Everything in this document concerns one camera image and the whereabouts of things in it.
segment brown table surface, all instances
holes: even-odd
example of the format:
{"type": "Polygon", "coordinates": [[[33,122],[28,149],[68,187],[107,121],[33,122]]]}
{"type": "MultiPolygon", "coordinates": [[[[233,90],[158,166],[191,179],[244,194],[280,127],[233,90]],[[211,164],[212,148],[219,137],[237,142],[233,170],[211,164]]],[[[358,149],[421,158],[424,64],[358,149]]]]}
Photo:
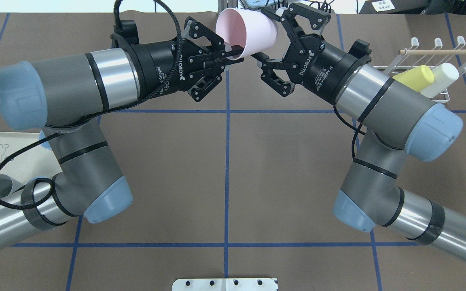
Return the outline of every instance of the brown table surface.
{"type": "MultiPolygon", "coordinates": [[[[192,16],[214,27],[216,13],[192,16]]],[[[165,14],[122,18],[137,22],[142,43],[175,35],[165,14]]],[[[112,22],[107,13],[0,14],[0,67],[109,48],[112,22]]],[[[413,36],[427,49],[435,37],[451,48],[458,35],[466,38],[466,16],[333,15],[324,31],[346,51],[368,41],[373,65],[413,36]]],[[[267,52],[278,58],[286,47],[280,33],[267,52]]],[[[224,276],[278,278],[283,291],[466,290],[466,263],[333,216],[353,131],[302,87],[281,98],[260,74],[246,59],[200,103],[179,92],[103,116],[133,205],[0,251],[0,290],[168,291],[176,278],[224,276]]],[[[466,215],[466,80],[449,93],[464,131],[433,162],[409,157],[397,184],[466,215]]],[[[1,116],[0,131],[12,131],[1,116]]]]}

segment black band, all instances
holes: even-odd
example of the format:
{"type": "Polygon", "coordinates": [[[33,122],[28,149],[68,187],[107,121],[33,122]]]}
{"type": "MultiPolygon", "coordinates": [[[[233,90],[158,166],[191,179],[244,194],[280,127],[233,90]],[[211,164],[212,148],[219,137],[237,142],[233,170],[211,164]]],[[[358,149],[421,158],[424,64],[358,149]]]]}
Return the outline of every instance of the black band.
{"type": "Polygon", "coordinates": [[[431,200],[429,200],[429,202],[431,202],[432,215],[426,230],[414,239],[407,238],[415,241],[415,243],[419,245],[428,245],[435,241],[438,236],[442,234],[443,225],[445,223],[445,210],[443,206],[431,200]]]}
{"type": "Polygon", "coordinates": [[[398,207],[396,207],[396,211],[395,211],[395,214],[393,214],[392,219],[390,219],[390,221],[384,224],[383,227],[388,227],[392,225],[394,221],[396,220],[396,218],[398,218],[398,216],[400,215],[400,211],[402,211],[402,207],[404,206],[404,199],[405,199],[404,190],[400,187],[398,187],[398,189],[400,190],[400,200],[398,202],[398,207]]]}
{"type": "Polygon", "coordinates": [[[94,150],[97,150],[99,148],[103,148],[103,147],[107,147],[109,144],[107,144],[106,141],[102,141],[102,142],[99,142],[97,144],[93,144],[93,145],[90,145],[89,147],[87,148],[83,148],[81,150],[78,150],[74,153],[70,153],[69,155],[65,156],[65,157],[62,157],[59,159],[59,164],[63,164],[69,160],[73,160],[74,158],[78,157],[78,156],[81,156],[83,154],[87,154],[91,151],[94,151],[94,150]]]}
{"type": "MultiPolygon", "coordinates": [[[[55,179],[57,179],[57,176],[59,174],[55,175],[53,177],[53,184],[55,184],[55,179]]],[[[53,200],[55,201],[55,204],[57,204],[57,207],[59,207],[59,209],[66,215],[68,215],[69,217],[77,217],[77,215],[74,215],[73,213],[69,212],[65,207],[64,205],[61,203],[61,201],[59,200],[59,197],[57,196],[57,191],[53,191],[53,200]]]]}
{"type": "MultiPolygon", "coordinates": [[[[52,190],[53,194],[55,195],[55,187],[53,183],[50,183],[50,179],[37,178],[34,181],[28,182],[28,184],[24,186],[24,190],[21,192],[21,205],[26,205],[35,202],[34,189],[37,183],[40,182],[46,182],[50,184],[50,187],[52,187],[52,189],[50,190],[52,190]]],[[[53,227],[61,226],[66,223],[54,223],[50,221],[47,217],[45,217],[39,212],[39,209],[37,209],[37,207],[25,209],[23,210],[23,214],[31,225],[40,230],[51,230],[53,227]]]]}
{"type": "Polygon", "coordinates": [[[396,175],[396,174],[393,173],[393,172],[390,172],[390,171],[388,171],[388,170],[386,170],[386,169],[383,169],[383,168],[381,168],[381,167],[379,167],[379,166],[375,166],[374,164],[370,164],[369,162],[365,162],[365,161],[363,161],[363,160],[359,160],[358,158],[355,158],[355,159],[354,159],[354,163],[360,164],[361,166],[364,166],[364,167],[366,167],[366,168],[370,168],[370,169],[372,169],[372,170],[374,170],[374,171],[377,171],[377,172],[379,172],[379,173],[382,173],[382,174],[384,174],[384,175],[386,175],[386,176],[388,176],[388,177],[392,177],[393,179],[396,179],[396,178],[398,177],[398,175],[396,175]]]}
{"type": "Polygon", "coordinates": [[[359,118],[357,119],[357,121],[359,123],[362,123],[364,121],[364,119],[366,119],[366,117],[368,116],[368,114],[370,114],[370,112],[373,110],[373,107],[375,107],[375,105],[377,105],[377,102],[379,102],[379,100],[381,100],[382,96],[386,93],[386,91],[388,90],[388,88],[391,86],[391,84],[393,83],[394,79],[393,78],[389,78],[385,83],[384,85],[382,85],[381,89],[377,92],[377,94],[375,95],[375,97],[372,99],[372,101],[370,102],[370,104],[368,104],[368,106],[366,107],[366,109],[364,109],[364,111],[362,112],[361,116],[359,116],[359,118]]]}
{"type": "Polygon", "coordinates": [[[396,147],[393,147],[392,145],[387,144],[384,140],[382,140],[382,139],[379,137],[379,135],[378,135],[377,133],[375,133],[375,137],[376,137],[377,140],[379,140],[383,145],[387,146],[388,148],[390,148],[390,149],[392,149],[392,150],[399,150],[399,151],[403,150],[403,149],[401,149],[401,148],[396,148],[396,147]]]}
{"type": "Polygon", "coordinates": [[[102,81],[102,76],[100,75],[98,65],[96,65],[95,58],[93,55],[91,55],[91,53],[85,53],[85,57],[87,57],[89,66],[93,71],[93,76],[95,77],[98,92],[100,92],[100,98],[102,99],[102,108],[104,111],[109,110],[109,99],[107,98],[107,92],[105,91],[104,82],[102,81]]]}

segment white label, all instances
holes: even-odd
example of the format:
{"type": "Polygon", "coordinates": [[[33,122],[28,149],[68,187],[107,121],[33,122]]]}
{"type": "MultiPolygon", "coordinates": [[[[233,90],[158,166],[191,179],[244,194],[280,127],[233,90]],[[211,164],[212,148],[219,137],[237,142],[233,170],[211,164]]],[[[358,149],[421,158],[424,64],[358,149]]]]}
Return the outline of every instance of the white label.
{"type": "Polygon", "coordinates": [[[375,11],[381,12],[381,11],[390,11],[394,9],[393,3],[391,0],[382,0],[382,1],[375,1],[371,3],[373,7],[375,8],[375,11]]]}

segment wooden dowel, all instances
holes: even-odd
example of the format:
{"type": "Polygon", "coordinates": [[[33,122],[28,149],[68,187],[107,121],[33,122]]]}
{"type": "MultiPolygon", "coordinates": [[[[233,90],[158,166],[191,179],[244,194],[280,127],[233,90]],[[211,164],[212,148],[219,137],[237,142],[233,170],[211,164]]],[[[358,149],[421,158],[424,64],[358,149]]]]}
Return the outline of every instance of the wooden dowel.
{"type": "Polygon", "coordinates": [[[466,50],[400,50],[399,55],[466,55],[466,50]]]}

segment black cable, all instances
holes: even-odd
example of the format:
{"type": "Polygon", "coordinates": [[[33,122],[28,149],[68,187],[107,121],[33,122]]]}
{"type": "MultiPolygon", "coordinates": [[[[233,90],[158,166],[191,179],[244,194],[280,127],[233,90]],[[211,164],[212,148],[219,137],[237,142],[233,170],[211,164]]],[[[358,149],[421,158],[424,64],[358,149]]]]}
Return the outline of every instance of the black cable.
{"type": "Polygon", "coordinates": [[[240,9],[248,9],[248,11],[251,11],[252,9],[249,8],[246,4],[246,2],[242,1],[242,0],[239,0],[240,4],[242,4],[242,8],[240,9]]]}
{"type": "Polygon", "coordinates": [[[355,130],[354,137],[353,137],[353,139],[352,139],[352,160],[355,159],[355,140],[357,139],[357,136],[358,136],[359,133],[361,132],[361,129],[362,129],[362,123],[359,124],[359,126],[358,126],[357,129],[355,130]]]}
{"type": "MultiPolygon", "coordinates": [[[[122,3],[123,0],[116,0],[116,2],[114,2],[114,20],[115,21],[120,21],[120,4],[122,3]]],[[[172,12],[172,10],[161,0],[154,0],[155,2],[157,2],[159,5],[161,5],[161,7],[163,7],[168,15],[170,15],[170,17],[172,18],[172,20],[174,21],[174,25],[176,26],[176,34],[177,34],[177,49],[176,49],[176,57],[174,59],[174,65],[172,65],[172,68],[170,69],[170,72],[168,72],[167,76],[165,77],[165,79],[163,79],[159,85],[157,86],[156,89],[154,89],[152,92],[150,92],[150,94],[148,94],[146,97],[144,98],[141,98],[137,101],[134,101],[134,102],[131,102],[129,104],[126,104],[126,105],[122,105],[122,106],[119,106],[119,107],[116,107],[116,108],[113,108],[113,109],[108,109],[108,110],[104,110],[104,111],[101,111],[101,112],[97,112],[95,114],[89,114],[87,116],[84,116],[83,118],[80,118],[79,121],[75,122],[75,123],[72,123],[70,125],[66,125],[66,126],[62,126],[62,127],[57,127],[57,126],[53,126],[53,125],[46,125],[46,127],[50,127],[52,129],[68,129],[68,128],[72,128],[72,127],[79,127],[80,125],[84,125],[86,124],[87,122],[89,122],[89,120],[95,118],[95,117],[98,117],[98,116],[101,116],[103,114],[108,114],[108,113],[111,113],[111,112],[116,112],[116,111],[120,111],[120,110],[125,110],[125,109],[129,109],[131,107],[135,107],[137,105],[140,105],[141,103],[149,100],[149,99],[152,99],[154,98],[154,96],[161,90],[163,90],[163,87],[165,86],[165,84],[170,80],[170,78],[172,78],[172,76],[174,75],[174,73],[177,71],[177,66],[178,66],[178,62],[177,60],[181,58],[182,56],[182,47],[183,47],[183,36],[181,35],[181,28],[179,27],[179,22],[176,18],[176,15],[174,15],[174,13],[172,12]]]]}
{"type": "Polygon", "coordinates": [[[305,0],[307,2],[310,2],[309,6],[312,6],[314,3],[318,4],[318,10],[320,11],[325,11],[326,13],[331,13],[332,12],[332,6],[331,4],[335,1],[331,1],[331,2],[326,2],[326,0],[324,0],[323,2],[319,2],[319,1],[312,1],[312,0],[305,0]]]}
{"type": "Polygon", "coordinates": [[[117,30],[123,29],[122,22],[120,21],[120,5],[122,4],[122,1],[123,0],[116,0],[116,2],[114,2],[114,7],[112,10],[112,13],[114,15],[114,27],[117,30]]]}
{"type": "MultiPolygon", "coordinates": [[[[38,140],[30,145],[27,145],[26,147],[20,149],[19,151],[16,151],[15,153],[9,155],[8,157],[5,158],[5,160],[3,160],[1,163],[0,163],[0,171],[2,170],[2,168],[8,164],[9,161],[13,160],[14,158],[16,158],[18,155],[34,148],[34,147],[37,147],[39,144],[43,143],[43,142],[47,142],[48,140],[52,140],[56,137],[59,137],[61,136],[62,134],[58,134],[58,133],[55,133],[55,134],[52,134],[50,136],[47,136],[41,140],[38,140]]],[[[37,201],[37,202],[34,202],[34,203],[30,203],[30,204],[25,204],[25,205],[15,205],[15,204],[12,204],[12,203],[8,203],[6,201],[3,201],[2,199],[0,199],[0,205],[1,206],[4,206],[6,208],[11,208],[11,209],[15,209],[15,210],[26,210],[26,209],[31,209],[31,208],[35,208],[41,204],[43,204],[44,202],[46,202],[46,200],[48,200],[51,195],[53,195],[53,191],[55,190],[55,184],[53,181],[51,181],[50,179],[44,179],[41,180],[41,182],[47,182],[48,184],[50,184],[50,190],[48,191],[48,193],[46,194],[46,196],[44,196],[41,200],[37,201]]]]}
{"type": "MultiPolygon", "coordinates": [[[[337,110],[337,107],[334,105],[333,106],[333,112],[335,113],[335,116],[337,116],[337,118],[339,118],[339,120],[341,120],[347,127],[349,127],[350,129],[353,129],[353,130],[357,130],[356,127],[354,127],[352,124],[348,123],[340,114],[339,114],[339,111],[337,110]]],[[[359,131],[360,134],[362,135],[365,135],[366,133],[364,131],[359,131]]]]}

